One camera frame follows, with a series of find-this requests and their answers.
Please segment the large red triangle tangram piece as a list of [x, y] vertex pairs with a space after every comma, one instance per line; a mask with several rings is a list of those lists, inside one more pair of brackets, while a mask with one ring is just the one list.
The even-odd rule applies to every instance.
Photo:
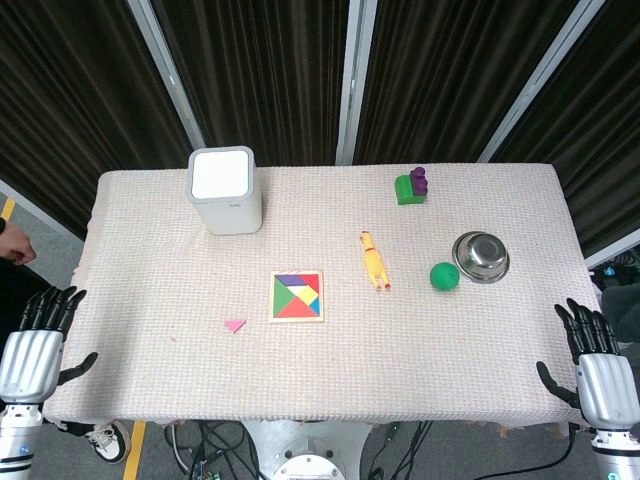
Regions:
[[291, 301], [274, 314], [275, 318], [319, 318], [320, 314], [299, 297], [294, 296]]

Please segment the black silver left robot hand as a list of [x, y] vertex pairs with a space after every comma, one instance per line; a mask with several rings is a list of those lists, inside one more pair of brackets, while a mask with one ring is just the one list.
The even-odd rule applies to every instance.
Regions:
[[32, 296], [8, 336], [0, 359], [0, 400], [6, 404], [36, 405], [57, 387], [83, 376], [96, 360], [89, 353], [74, 367], [61, 368], [62, 357], [76, 310], [85, 290], [51, 287]]

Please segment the green rubber ball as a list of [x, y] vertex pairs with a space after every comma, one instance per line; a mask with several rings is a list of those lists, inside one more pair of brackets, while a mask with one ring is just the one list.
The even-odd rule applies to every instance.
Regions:
[[451, 291], [460, 282], [458, 268], [449, 262], [440, 262], [431, 268], [429, 280], [433, 288], [439, 291]]

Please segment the white lidded trash bin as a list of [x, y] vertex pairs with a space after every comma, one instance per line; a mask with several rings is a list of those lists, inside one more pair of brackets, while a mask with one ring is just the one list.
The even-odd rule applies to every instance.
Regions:
[[193, 151], [187, 198], [215, 235], [257, 232], [262, 226], [262, 191], [253, 150], [231, 146]]

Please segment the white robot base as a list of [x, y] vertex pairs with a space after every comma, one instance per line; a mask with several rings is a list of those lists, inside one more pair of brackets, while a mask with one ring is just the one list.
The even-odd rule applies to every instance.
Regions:
[[245, 421], [267, 480], [360, 480], [366, 423]]

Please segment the grey metal bar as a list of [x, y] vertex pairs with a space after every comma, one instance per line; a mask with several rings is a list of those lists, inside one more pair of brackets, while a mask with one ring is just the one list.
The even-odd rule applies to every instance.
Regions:
[[638, 244], [640, 244], [640, 240], [632, 240], [631, 242], [627, 243], [624, 243], [622, 240], [618, 240], [611, 245], [599, 250], [598, 252], [588, 256], [585, 259], [586, 267], [588, 269], [593, 269], [598, 265], [601, 265], [627, 252]]

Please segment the stainless steel bowl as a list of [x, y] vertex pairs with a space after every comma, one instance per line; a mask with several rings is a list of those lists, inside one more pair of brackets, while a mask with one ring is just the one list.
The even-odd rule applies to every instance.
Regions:
[[453, 244], [452, 259], [464, 276], [480, 284], [500, 281], [510, 268], [510, 256], [504, 243], [482, 231], [461, 235]]

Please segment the wooden tangram tray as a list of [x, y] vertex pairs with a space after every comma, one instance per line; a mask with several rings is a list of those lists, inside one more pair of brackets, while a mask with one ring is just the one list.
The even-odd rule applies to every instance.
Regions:
[[[274, 318], [273, 317], [273, 292], [274, 292], [274, 278], [276, 274], [311, 274], [311, 273], [319, 273], [321, 275], [320, 280], [320, 307], [321, 307], [321, 315], [319, 318]], [[300, 290], [302, 290], [305, 286], [289, 286], [289, 289], [295, 294], [296, 297]], [[268, 321], [274, 324], [296, 324], [296, 323], [323, 323], [324, 322], [324, 284], [323, 284], [323, 273], [320, 270], [292, 270], [292, 271], [275, 271], [271, 273], [270, 276], [270, 307], [269, 307], [269, 317]]]

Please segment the green triangle tangram piece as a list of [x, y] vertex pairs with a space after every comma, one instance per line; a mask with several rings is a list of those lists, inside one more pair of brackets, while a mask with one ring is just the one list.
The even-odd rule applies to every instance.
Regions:
[[295, 298], [295, 294], [289, 287], [281, 282], [278, 277], [274, 278], [273, 292], [273, 317], [277, 318], [280, 312], [285, 309]]

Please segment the green toy building block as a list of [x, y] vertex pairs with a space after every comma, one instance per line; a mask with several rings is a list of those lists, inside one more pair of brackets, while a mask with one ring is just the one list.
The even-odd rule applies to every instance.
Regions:
[[398, 205], [423, 204], [427, 196], [420, 197], [413, 195], [409, 175], [398, 176], [394, 181], [394, 190]]

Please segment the dark pleated curtain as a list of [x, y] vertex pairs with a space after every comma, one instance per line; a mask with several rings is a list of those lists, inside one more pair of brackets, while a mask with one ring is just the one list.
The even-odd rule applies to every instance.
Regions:
[[152, 0], [208, 147], [335, 162], [349, 0]]
[[554, 167], [584, 256], [640, 228], [640, 0], [605, 0], [492, 160]]
[[0, 180], [84, 237], [102, 174], [187, 135], [126, 0], [0, 0]]
[[578, 0], [379, 0], [354, 164], [473, 163]]

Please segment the bystander bare hand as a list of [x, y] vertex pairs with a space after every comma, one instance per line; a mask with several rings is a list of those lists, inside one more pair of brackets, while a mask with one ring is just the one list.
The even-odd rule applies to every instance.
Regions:
[[0, 258], [24, 265], [36, 258], [29, 236], [15, 223], [0, 217]]

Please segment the beige waffle tablecloth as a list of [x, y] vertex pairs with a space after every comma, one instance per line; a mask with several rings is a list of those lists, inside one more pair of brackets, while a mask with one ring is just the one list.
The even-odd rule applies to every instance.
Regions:
[[[421, 205], [400, 206], [402, 165], [258, 172], [261, 229], [215, 236], [182, 170], [102, 175], [73, 277], [87, 292], [65, 345], [94, 366], [46, 402], [52, 418], [476, 420], [508, 427], [578, 420], [536, 363], [575, 375], [554, 306], [597, 301], [553, 167], [432, 164]], [[364, 264], [369, 231], [391, 283]], [[510, 256], [500, 281], [431, 268], [482, 231]], [[324, 322], [268, 321], [275, 271], [320, 270]], [[225, 320], [246, 324], [235, 334]]]

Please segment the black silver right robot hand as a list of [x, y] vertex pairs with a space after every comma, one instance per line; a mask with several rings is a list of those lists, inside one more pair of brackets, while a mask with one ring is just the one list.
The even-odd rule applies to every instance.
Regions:
[[598, 430], [629, 430], [640, 423], [640, 398], [628, 359], [620, 353], [614, 330], [597, 311], [566, 300], [554, 310], [566, 333], [576, 378], [573, 390], [560, 386], [547, 365], [536, 370], [546, 390]]

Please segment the white black sneaker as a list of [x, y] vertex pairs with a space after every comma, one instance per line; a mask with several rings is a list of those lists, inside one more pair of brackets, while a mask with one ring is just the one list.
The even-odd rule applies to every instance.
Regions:
[[124, 461], [131, 451], [129, 432], [119, 421], [95, 425], [84, 437], [98, 457], [109, 464]]

